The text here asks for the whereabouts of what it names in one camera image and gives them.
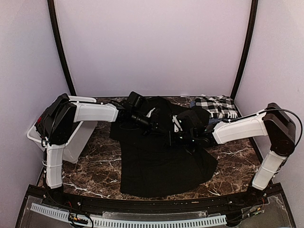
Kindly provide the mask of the left black frame post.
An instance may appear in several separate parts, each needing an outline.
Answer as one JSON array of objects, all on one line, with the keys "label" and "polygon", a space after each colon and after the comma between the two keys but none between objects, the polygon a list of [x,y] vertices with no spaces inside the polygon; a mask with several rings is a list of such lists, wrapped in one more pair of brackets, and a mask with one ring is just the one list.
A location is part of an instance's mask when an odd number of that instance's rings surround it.
[{"label": "left black frame post", "polygon": [[57,14],[56,14],[56,9],[55,9],[55,1],[54,0],[47,0],[47,5],[48,5],[48,11],[49,11],[49,17],[50,17],[50,22],[52,26],[52,31],[53,31],[53,36],[57,48],[57,53],[59,56],[60,64],[64,73],[64,77],[66,80],[67,87],[69,89],[69,92],[71,95],[76,96],[76,90],[72,81],[72,77],[68,68],[67,64],[67,59],[66,55],[64,52],[62,40],[61,40],[61,35],[59,31],[59,24],[57,20]]}]

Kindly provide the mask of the white plastic bin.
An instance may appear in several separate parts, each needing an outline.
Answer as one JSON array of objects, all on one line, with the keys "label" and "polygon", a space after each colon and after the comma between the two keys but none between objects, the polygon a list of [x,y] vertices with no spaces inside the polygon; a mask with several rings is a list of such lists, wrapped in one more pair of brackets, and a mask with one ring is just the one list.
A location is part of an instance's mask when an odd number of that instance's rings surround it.
[{"label": "white plastic bin", "polygon": [[[79,102],[93,102],[96,103],[97,100],[92,97],[81,97],[81,96],[68,96],[71,101]],[[63,153],[63,160],[70,163],[77,163],[79,155],[83,151],[86,143],[88,142],[90,136],[92,135],[95,127],[97,126],[97,121],[95,122],[77,122],[73,124],[72,135],[66,143],[66,147]],[[34,125],[28,130],[27,138],[33,141],[42,151],[44,148],[41,146],[41,137],[36,131]]]}]

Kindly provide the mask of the black frame post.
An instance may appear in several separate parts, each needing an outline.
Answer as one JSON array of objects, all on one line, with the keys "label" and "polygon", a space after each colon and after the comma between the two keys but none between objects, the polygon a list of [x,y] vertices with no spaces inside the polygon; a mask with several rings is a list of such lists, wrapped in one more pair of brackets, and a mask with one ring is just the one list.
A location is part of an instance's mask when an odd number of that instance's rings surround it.
[{"label": "black frame post", "polygon": [[67,87],[69,89],[69,92],[71,95],[76,96],[76,90],[72,81],[72,77],[68,68],[67,64],[67,59],[66,55],[64,52],[62,40],[61,40],[61,35],[59,31],[59,24],[57,20],[57,14],[56,14],[56,9],[55,9],[55,1],[54,0],[47,0],[47,5],[48,5],[48,11],[49,11],[49,17],[50,17],[50,22],[52,26],[52,31],[53,31],[53,36],[57,48],[57,53],[59,56],[60,64],[64,73],[64,77],[66,80]]},{"label": "black frame post", "polygon": [[247,62],[247,58],[248,58],[248,54],[249,54],[249,50],[250,50],[250,46],[251,46],[252,36],[253,36],[253,32],[254,32],[254,27],[255,27],[258,2],[259,2],[258,0],[251,1],[250,14],[249,14],[249,19],[248,19],[247,32],[246,32],[246,36],[245,36],[243,50],[242,50],[236,78],[235,78],[233,88],[232,88],[232,91],[230,94],[230,97],[233,100],[236,99],[236,96],[237,96],[237,93],[238,93],[238,90],[239,90],[239,87],[241,84],[242,76],[243,76],[243,73],[245,70],[245,66],[246,66],[246,62]]}]

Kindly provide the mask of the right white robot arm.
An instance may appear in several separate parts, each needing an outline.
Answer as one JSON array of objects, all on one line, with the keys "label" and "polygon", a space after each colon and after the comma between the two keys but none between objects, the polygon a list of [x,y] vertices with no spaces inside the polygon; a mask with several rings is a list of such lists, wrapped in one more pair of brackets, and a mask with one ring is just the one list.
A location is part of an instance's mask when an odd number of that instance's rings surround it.
[{"label": "right white robot arm", "polygon": [[[300,126],[297,136],[296,118]],[[204,148],[226,144],[241,139],[265,138],[268,152],[256,171],[252,188],[245,192],[242,201],[253,206],[261,198],[272,178],[280,171],[290,155],[298,146],[304,126],[299,116],[276,103],[269,103],[265,109],[236,119],[203,125],[195,112],[184,112],[172,118],[173,130],[167,133],[168,144],[201,146]]]}]

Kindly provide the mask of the black white plaid shirt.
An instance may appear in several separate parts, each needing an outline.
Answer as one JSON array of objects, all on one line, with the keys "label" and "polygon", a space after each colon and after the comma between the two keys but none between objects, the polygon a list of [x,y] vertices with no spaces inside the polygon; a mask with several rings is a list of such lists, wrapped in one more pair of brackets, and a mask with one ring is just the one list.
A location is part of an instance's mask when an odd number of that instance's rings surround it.
[{"label": "black white plaid shirt", "polygon": [[234,100],[225,95],[208,96],[201,95],[193,100],[193,106],[201,107],[210,113],[213,119],[236,119],[238,111]]}]

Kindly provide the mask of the right black frame post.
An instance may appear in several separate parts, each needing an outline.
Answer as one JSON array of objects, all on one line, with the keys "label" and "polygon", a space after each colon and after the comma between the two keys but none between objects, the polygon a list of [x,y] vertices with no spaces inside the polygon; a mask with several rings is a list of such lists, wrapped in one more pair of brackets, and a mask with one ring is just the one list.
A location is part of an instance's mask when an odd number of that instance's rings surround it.
[{"label": "right black frame post", "polygon": [[245,66],[246,66],[246,62],[247,62],[247,58],[248,58],[248,54],[249,54],[249,50],[250,50],[250,46],[251,46],[252,36],[253,36],[253,32],[254,32],[254,27],[255,27],[258,2],[259,2],[258,0],[251,1],[250,14],[249,14],[249,19],[248,19],[247,32],[246,32],[246,36],[245,36],[243,50],[242,50],[236,78],[235,78],[233,88],[232,88],[232,91],[230,94],[230,97],[233,100],[236,99],[236,96],[237,96],[237,93],[238,93],[238,90],[239,90],[239,87],[241,84],[242,76],[243,76],[243,73],[245,70]]}]

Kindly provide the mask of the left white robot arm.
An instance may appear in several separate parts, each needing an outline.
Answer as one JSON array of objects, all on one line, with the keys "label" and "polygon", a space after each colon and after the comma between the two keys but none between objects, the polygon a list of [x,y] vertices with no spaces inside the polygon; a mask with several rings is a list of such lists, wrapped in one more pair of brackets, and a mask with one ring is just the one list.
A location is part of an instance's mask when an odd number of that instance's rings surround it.
[{"label": "left white robot arm", "polygon": [[41,138],[44,152],[44,180],[52,189],[48,199],[57,207],[67,203],[62,187],[62,163],[65,147],[75,134],[76,123],[80,122],[124,122],[131,121],[143,129],[143,134],[162,133],[163,129],[156,121],[157,109],[147,114],[140,112],[146,99],[131,92],[127,99],[120,102],[110,100],[98,103],[91,97],[60,95],[37,119],[35,129]]}]

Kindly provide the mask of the black long sleeve shirt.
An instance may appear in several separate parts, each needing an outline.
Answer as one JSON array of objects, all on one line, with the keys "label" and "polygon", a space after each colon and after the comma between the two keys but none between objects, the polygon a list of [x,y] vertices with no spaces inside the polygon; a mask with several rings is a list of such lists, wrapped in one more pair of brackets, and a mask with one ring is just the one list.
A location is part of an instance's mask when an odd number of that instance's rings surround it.
[{"label": "black long sleeve shirt", "polygon": [[209,113],[200,108],[172,104],[163,97],[147,98],[140,112],[152,108],[165,109],[170,115],[170,131],[174,131],[172,116],[182,120],[184,131],[195,127],[195,146],[168,146],[167,137],[143,135],[143,129],[131,121],[113,122],[110,137],[121,147],[121,186],[123,194],[154,198],[180,194],[209,181],[218,161],[204,149],[205,128]]}]

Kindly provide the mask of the black curved table rail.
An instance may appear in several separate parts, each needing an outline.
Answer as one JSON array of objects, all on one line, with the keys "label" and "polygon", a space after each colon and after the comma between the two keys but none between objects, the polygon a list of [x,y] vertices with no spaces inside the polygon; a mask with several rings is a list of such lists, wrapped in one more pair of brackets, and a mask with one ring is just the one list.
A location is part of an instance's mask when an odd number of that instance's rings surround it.
[{"label": "black curved table rail", "polygon": [[184,200],[117,200],[102,199],[96,197],[80,196],[70,193],[62,193],[62,204],[67,206],[70,202],[72,210],[80,210],[89,214],[102,214],[109,212],[124,213],[182,213],[205,210],[207,212],[233,212],[241,209],[262,204],[267,200],[256,199],[245,203],[245,192],[230,195],[184,199]]}]

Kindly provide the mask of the blue checked folded shirt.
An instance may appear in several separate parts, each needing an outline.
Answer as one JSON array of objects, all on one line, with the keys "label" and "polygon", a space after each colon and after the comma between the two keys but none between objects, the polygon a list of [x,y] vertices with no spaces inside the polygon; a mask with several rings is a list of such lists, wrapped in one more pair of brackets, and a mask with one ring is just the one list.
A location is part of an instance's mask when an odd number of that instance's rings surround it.
[{"label": "blue checked folded shirt", "polygon": [[[190,102],[190,108],[193,108],[193,107],[195,107],[195,101],[191,101]],[[218,119],[218,118],[210,118],[209,119],[209,124],[214,124],[214,123],[218,123],[218,122],[221,122],[221,121],[223,121],[223,119]]]}]

